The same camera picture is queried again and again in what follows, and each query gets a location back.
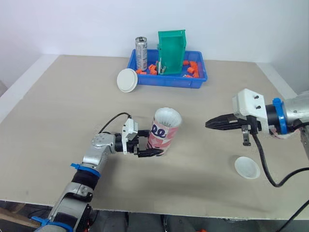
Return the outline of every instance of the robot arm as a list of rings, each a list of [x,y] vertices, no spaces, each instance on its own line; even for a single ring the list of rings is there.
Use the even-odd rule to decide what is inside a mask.
[[[83,162],[71,164],[77,171],[66,186],[47,219],[32,217],[42,224],[40,232],[84,232],[91,224],[90,214],[94,189],[110,154],[134,153],[139,157],[160,154],[160,149],[139,149],[139,136],[148,137],[149,131],[138,130],[138,124],[128,118],[123,126],[123,134],[99,133],[91,141]]]
[[[244,146],[251,145],[249,133],[269,133],[269,128],[275,128],[278,134],[284,135],[300,129],[309,158],[309,91],[284,102],[275,98],[272,104],[265,105],[263,95],[244,89],[232,102],[232,114],[215,117],[205,126],[216,130],[241,129]]]

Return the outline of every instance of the white lid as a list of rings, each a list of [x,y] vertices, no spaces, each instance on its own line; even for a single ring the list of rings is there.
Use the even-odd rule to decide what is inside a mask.
[[[259,166],[249,157],[239,157],[235,161],[235,169],[239,175],[246,179],[256,179],[260,176]]]
[[[123,69],[117,76],[118,88],[124,93],[134,90],[137,82],[137,74],[133,69]]]

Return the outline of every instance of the blue ring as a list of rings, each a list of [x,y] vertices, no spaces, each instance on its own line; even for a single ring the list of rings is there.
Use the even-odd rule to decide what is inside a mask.
[[[284,112],[282,109],[282,101],[280,98],[274,98],[272,100],[272,104],[274,105],[277,115],[278,115],[278,120],[280,123],[280,130],[281,130],[281,134],[287,134],[288,130],[286,127],[286,120],[284,117]]]
[[[76,170],[83,170],[83,171],[87,171],[87,172],[91,172],[92,174],[96,175],[97,177],[101,177],[101,174],[92,169],[92,168],[88,168],[88,167],[84,167],[84,166],[81,166],[80,164],[77,164],[77,163],[71,163],[71,167],[74,167]]]
[[[55,225],[55,226],[59,226],[59,227],[66,229],[68,232],[73,232],[73,228],[71,226],[69,226],[65,223],[62,223],[62,222],[53,222],[53,221],[50,221],[49,219],[42,219],[42,218],[37,217],[37,216],[31,217],[31,219],[41,223],[41,227],[39,227],[35,231],[39,231],[39,229],[41,229],[42,227],[44,227],[46,225]]]

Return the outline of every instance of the pink cup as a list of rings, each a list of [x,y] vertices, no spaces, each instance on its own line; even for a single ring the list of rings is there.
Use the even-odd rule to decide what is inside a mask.
[[[169,148],[181,122],[182,117],[176,110],[167,107],[158,109],[150,128],[147,148],[162,149],[164,152],[160,155],[163,155]]]

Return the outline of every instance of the black wire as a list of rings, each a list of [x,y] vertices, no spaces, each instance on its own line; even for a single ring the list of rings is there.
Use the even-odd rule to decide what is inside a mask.
[[[293,172],[291,172],[290,174],[288,174],[285,178],[283,178],[282,181],[280,181],[279,183],[276,183],[273,178],[271,177],[270,173],[269,173],[269,170],[268,170],[268,167],[267,167],[267,164],[266,164],[266,159],[265,159],[265,155],[264,155],[264,150],[262,148],[262,145],[261,145],[261,142],[260,140],[258,139],[257,135],[256,134],[252,134],[252,137],[256,143],[256,146],[257,146],[257,149],[259,150],[259,153],[260,153],[260,158],[261,158],[261,163],[262,163],[262,166],[263,166],[263,170],[265,172],[265,175],[267,177],[267,179],[269,180],[269,182],[272,184],[272,186],[274,187],[281,187],[288,179],[290,179],[293,175],[297,174],[297,173],[300,173],[300,172],[303,172],[303,171],[309,171],[309,167],[308,168],[300,168],[300,169],[297,169]]]
[[[99,213],[99,210],[97,210],[97,214],[96,214],[96,217],[95,217],[95,219],[93,220],[93,222],[91,223],[91,225],[90,226],[92,226],[95,222],[96,222],[96,220],[97,220],[97,217],[98,217],[98,213]]]
[[[132,118],[130,114],[126,113],[126,112],[122,112],[117,114],[116,116],[114,116],[111,120],[109,120],[104,127],[99,131],[99,134],[102,133],[104,131],[104,129],[117,117],[119,117],[120,115],[127,115],[127,118]]]
[[[301,211],[303,211],[307,206],[309,205],[309,200],[306,201],[291,217],[289,220],[287,220],[283,226],[281,226],[280,229],[278,229],[276,232],[281,232],[288,224],[291,223],[291,221],[297,217]]]
[[[36,212],[40,212],[40,211],[42,211],[42,210],[46,210],[46,211],[47,211],[47,210],[50,210],[50,209],[49,209],[48,206],[47,206],[47,208],[42,208],[42,209],[38,209],[38,210],[32,211],[31,213],[29,213],[29,214],[27,215],[27,217],[28,217],[28,218],[31,218],[33,214],[35,214]]]
[[[267,179],[270,181],[270,183],[272,184],[272,186],[274,187],[281,187],[288,179],[290,179],[293,175],[297,174],[297,173],[300,173],[300,172],[303,172],[303,171],[308,171],[309,168],[300,168],[300,169],[297,169],[293,172],[291,172],[290,174],[288,174],[285,178],[283,178],[282,181],[280,181],[278,184],[273,180],[273,178],[271,177],[270,173],[269,173],[269,170],[268,170],[268,167],[267,167],[267,164],[266,164],[266,159],[265,159],[265,156],[264,156],[264,150],[262,148],[262,145],[261,145],[261,142],[260,140],[258,139],[256,133],[252,133],[252,137],[256,143],[256,146],[259,150],[259,153],[260,153],[260,158],[261,158],[261,163],[262,163],[262,166],[263,166],[263,170],[265,172],[265,175],[267,177]],[[279,229],[277,230],[276,232],[280,232],[282,231],[288,224],[291,223],[291,221],[293,221],[293,219],[295,217],[297,217],[301,211],[303,211],[307,206],[309,205],[309,200],[306,201],[291,217],[289,220],[286,221],[286,223]]]
[[[305,126],[308,126],[308,125],[309,125],[309,122],[301,123],[301,124],[293,127],[293,129],[296,130],[296,129],[299,129],[301,127],[305,127]]]

